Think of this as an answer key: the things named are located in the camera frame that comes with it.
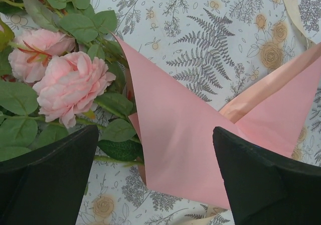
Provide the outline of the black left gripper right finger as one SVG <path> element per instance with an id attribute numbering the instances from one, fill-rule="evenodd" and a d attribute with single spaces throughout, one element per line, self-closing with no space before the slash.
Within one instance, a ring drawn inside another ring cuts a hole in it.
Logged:
<path id="1" fill-rule="evenodd" d="M 214 128 L 213 145 L 235 224 L 320 224 L 320 167 L 222 127 Z"/>

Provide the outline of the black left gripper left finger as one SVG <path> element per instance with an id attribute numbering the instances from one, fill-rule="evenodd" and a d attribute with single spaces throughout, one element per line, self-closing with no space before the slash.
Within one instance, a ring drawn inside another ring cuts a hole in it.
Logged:
<path id="1" fill-rule="evenodd" d="M 86 126 L 1 162 L 1 224 L 75 224 L 99 131 Z"/>

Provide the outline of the pink wrapping paper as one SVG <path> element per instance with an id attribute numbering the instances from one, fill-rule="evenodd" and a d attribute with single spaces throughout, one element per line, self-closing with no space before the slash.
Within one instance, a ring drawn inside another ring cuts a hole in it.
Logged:
<path id="1" fill-rule="evenodd" d="M 220 111 L 131 48 L 128 60 L 137 112 L 129 118 L 143 147 L 148 189 L 230 207 L 213 146 L 220 126 L 290 157 L 320 81 L 314 45 L 247 88 Z"/>

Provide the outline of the artificial flower bouquet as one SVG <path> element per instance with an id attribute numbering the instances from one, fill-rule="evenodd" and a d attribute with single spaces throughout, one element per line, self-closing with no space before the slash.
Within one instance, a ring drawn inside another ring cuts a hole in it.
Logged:
<path id="1" fill-rule="evenodd" d="M 95 111 L 111 114 L 98 125 L 98 161 L 142 164 L 129 121 L 135 104 L 123 94 L 128 65 L 120 46 L 105 39 L 114 11 L 96 12 L 91 0 L 1 0 L 1 13 L 25 12 L 35 23 L 15 34 L 1 21 L 1 160 L 26 154 L 93 125 Z"/>

